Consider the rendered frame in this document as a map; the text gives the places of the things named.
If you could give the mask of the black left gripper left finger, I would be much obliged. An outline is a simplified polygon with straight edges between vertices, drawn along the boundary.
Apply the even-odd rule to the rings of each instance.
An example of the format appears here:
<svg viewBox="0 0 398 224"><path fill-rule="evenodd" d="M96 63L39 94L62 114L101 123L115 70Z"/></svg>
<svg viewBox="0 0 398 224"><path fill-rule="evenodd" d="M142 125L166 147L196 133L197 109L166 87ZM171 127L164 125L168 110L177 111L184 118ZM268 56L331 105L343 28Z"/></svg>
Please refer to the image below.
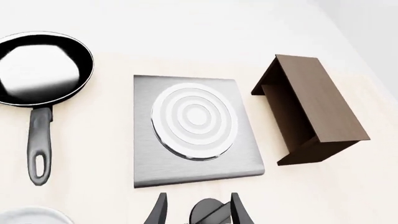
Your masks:
<svg viewBox="0 0 398 224"><path fill-rule="evenodd" d="M144 224L165 224L167 209L167 194L162 192L159 194L159 197Z"/></svg>

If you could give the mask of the round black stove knob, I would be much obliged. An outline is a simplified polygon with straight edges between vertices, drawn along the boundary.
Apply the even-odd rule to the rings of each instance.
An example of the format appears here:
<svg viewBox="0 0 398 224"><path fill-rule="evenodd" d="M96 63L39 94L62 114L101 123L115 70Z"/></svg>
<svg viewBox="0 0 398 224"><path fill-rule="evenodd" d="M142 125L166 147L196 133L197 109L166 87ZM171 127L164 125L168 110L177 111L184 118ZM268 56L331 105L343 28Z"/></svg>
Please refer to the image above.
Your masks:
<svg viewBox="0 0 398 224"><path fill-rule="evenodd" d="M230 202L206 198L191 210L189 224L232 224Z"/></svg>

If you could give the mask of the flat grey stove plate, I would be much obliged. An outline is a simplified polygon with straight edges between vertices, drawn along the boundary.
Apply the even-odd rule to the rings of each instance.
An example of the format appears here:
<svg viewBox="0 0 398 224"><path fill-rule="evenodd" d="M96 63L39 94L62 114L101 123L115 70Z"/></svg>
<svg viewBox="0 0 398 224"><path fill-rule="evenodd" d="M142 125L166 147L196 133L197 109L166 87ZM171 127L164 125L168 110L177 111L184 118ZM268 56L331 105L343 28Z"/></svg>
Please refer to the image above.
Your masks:
<svg viewBox="0 0 398 224"><path fill-rule="evenodd" d="M135 188L264 171L235 80L134 76Z"/></svg>

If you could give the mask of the white plate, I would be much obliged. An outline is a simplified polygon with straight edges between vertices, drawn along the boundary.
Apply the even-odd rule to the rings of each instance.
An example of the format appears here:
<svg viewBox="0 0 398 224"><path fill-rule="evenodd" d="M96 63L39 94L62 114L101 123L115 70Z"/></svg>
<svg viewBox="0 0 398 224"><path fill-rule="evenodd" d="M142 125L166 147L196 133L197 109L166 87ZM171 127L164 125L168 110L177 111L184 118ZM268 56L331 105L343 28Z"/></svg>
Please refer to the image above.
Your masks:
<svg viewBox="0 0 398 224"><path fill-rule="evenodd" d="M22 207L0 212L0 224L74 224L74 222L53 208Z"/></svg>

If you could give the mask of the black frying pan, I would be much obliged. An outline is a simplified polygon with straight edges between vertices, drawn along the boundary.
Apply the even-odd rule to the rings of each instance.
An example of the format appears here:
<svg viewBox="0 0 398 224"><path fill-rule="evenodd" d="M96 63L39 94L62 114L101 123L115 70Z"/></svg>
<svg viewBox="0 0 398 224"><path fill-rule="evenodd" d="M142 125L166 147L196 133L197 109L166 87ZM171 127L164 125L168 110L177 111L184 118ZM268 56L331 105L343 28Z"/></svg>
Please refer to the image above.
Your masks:
<svg viewBox="0 0 398 224"><path fill-rule="evenodd" d="M51 173L53 105L81 91L94 67L89 48L69 35L28 31L0 38L0 104L31 108L27 169L36 186Z"/></svg>

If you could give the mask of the dark brown wooden shelf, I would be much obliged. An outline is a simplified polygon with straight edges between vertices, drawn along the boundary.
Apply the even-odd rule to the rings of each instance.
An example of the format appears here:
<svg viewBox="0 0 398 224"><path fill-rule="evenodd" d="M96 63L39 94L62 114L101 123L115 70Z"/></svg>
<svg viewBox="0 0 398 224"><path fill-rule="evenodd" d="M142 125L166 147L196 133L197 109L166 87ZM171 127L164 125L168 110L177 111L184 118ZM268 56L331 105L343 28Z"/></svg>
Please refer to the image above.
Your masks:
<svg viewBox="0 0 398 224"><path fill-rule="evenodd" d="M266 97L289 151L278 166L322 162L371 139L315 57L275 55L251 94Z"/></svg>

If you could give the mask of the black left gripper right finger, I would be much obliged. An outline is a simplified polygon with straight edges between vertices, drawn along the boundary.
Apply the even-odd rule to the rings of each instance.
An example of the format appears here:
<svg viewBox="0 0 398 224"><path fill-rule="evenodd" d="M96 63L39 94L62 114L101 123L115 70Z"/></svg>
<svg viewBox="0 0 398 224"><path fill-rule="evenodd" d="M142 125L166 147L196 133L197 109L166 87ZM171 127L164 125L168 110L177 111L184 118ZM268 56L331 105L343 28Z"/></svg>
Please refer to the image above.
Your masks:
<svg viewBox="0 0 398 224"><path fill-rule="evenodd" d="M233 224L254 224L236 192L231 194L230 210Z"/></svg>

